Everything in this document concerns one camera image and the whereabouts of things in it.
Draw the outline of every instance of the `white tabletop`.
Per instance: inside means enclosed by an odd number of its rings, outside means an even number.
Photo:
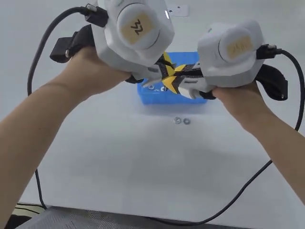
[[[305,4],[302,0],[168,0],[189,4],[188,18],[173,18],[170,52],[195,51],[214,21],[260,22],[267,42],[292,52],[305,70]],[[85,0],[10,0],[0,8],[0,118],[26,97],[30,63],[49,23]],[[48,56],[56,39],[85,22],[65,20],[52,34],[34,77],[34,88],[64,67]],[[298,114],[299,84],[285,57],[268,62],[289,80],[289,99],[268,105],[291,126]],[[176,125],[173,118],[190,118]],[[260,144],[219,101],[205,105],[144,106],[135,85],[122,83],[77,107],[63,123],[39,166],[47,205],[200,221],[225,206],[267,161]],[[39,203],[31,180],[21,201]],[[251,184],[215,224],[264,229],[305,227],[305,208],[274,166]]]

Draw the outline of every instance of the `blue container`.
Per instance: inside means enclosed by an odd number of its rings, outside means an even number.
[[[199,61],[198,52],[170,52],[168,53],[172,63],[177,66],[182,64],[192,64]],[[205,99],[189,99],[180,94],[175,94],[170,90],[166,92],[161,91],[163,83],[156,83],[154,89],[150,90],[147,87],[141,87],[138,84],[138,94],[143,104],[204,104],[207,101]]]

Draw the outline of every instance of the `black velcro strap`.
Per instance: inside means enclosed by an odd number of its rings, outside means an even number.
[[[255,80],[262,84],[270,98],[277,101],[288,99],[288,81],[278,69],[263,64]]]
[[[79,50],[88,46],[95,47],[91,25],[82,27],[82,29],[79,32],[75,32],[72,37],[59,38],[50,54],[50,58],[58,63],[66,63],[71,57],[79,52]]]
[[[216,97],[213,95],[213,92],[199,92],[200,96],[203,97],[203,99],[208,99],[208,100],[214,100]]]
[[[136,83],[142,83],[144,81],[144,79],[142,80],[136,80],[135,77],[133,75],[131,75],[131,77],[129,77],[127,80],[125,80],[126,82],[128,83],[133,83],[133,84],[136,84]]]

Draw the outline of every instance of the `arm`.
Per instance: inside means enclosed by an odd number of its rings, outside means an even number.
[[[54,140],[65,117],[91,95],[129,77],[103,64],[93,48],[81,50],[51,82],[0,123],[0,228]]]
[[[277,169],[305,204],[305,138],[266,106],[256,83],[214,90],[230,114],[262,144]]]

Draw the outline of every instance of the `metal nut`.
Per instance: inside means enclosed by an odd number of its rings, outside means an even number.
[[[173,121],[176,124],[180,124],[182,122],[181,118],[179,118],[179,117],[175,117]]]
[[[185,119],[183,119],[183,123],[186,125],[189,125],[189,124],[191,124],[191,120],[188,118],[185,118]]]

